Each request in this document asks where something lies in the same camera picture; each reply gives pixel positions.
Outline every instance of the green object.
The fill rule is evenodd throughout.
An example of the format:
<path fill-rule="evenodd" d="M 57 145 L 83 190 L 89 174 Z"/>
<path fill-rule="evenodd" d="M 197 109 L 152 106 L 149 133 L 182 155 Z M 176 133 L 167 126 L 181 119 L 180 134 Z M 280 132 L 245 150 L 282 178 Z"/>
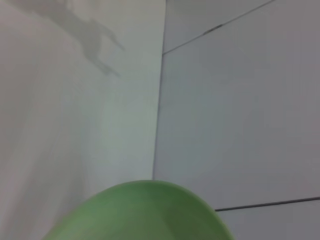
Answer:
<path fill-rule="evenodd" d="M 90 198 L 44 240 L 232 240 L 216 213 L 192 192 L 136 181 Z"/>

